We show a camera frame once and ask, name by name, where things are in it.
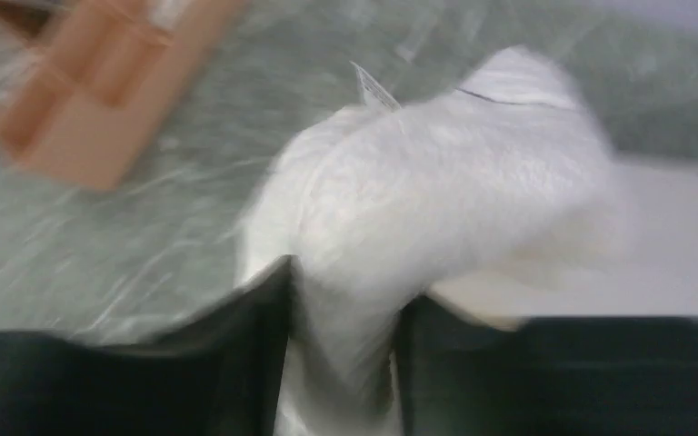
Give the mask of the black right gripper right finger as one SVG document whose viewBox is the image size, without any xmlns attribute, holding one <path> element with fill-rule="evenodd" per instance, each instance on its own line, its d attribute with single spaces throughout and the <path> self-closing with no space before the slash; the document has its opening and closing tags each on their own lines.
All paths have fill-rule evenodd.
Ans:
<svg viewBox="0 0 698 436">
<path fill-rule="evenodd" d="M 427 297 L 394 338 L 407 435 L 698 435 L 698 320 L 543 317 L 515 332 Z"/>
</svg>

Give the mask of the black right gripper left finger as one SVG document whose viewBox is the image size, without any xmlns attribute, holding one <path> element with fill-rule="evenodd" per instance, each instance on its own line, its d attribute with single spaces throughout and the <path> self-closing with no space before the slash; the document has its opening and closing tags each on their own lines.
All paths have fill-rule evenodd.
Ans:
<svg viewBox="0 0 698 436">
<path fill-rule="evenodd" d="M 0 435 L 271 435 L 291 310 L 283 257 L 137 343 L 0 331 Z"/>
</svg>

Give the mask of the white terry towel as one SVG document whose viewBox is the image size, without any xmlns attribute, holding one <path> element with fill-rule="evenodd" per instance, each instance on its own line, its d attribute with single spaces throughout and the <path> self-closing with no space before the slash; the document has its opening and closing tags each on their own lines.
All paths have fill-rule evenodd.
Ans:
<svg viewBox="0 0 698 436">
<path fill-rule="evenodd" d="M 427 101 L 347 105 L 303 130 L 235 235 L 235 286 L 294 258 L 276 433 L 394 434 L 405 305 L 474 277 L 478 319 L 515 330 L 498 296 L 563 289 L 622 256 L 628 228 L 603 128 L 574 79 L 522 46 Z"/>
</svg>

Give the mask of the white perforated plastic basket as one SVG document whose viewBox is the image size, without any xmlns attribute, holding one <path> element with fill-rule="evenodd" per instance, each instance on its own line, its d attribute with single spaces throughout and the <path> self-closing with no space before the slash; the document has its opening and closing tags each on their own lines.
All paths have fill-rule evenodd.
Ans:
<svg viewBox="0 0 698 436">
<path fill-rule="evenodd" d="M 698 318 L 698 164 L 628 159 L 620 166 L 636 211 L 627 258 L 535 290 L 475 274 L 437 284 L 429 297 L 470 322 L 537 317 L 681 316 Z"/>
</svg>

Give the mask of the orange plastic file organizer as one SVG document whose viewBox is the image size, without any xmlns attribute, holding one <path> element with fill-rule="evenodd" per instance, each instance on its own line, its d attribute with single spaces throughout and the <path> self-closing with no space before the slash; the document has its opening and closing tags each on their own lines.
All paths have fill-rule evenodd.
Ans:
<svg viewBox="0 0 698 436">
<path fill-rule="evenodd" d="M 0 150 L 104 191 L 153 140 L 240 1 L 0 1 Z"/>
</svg>

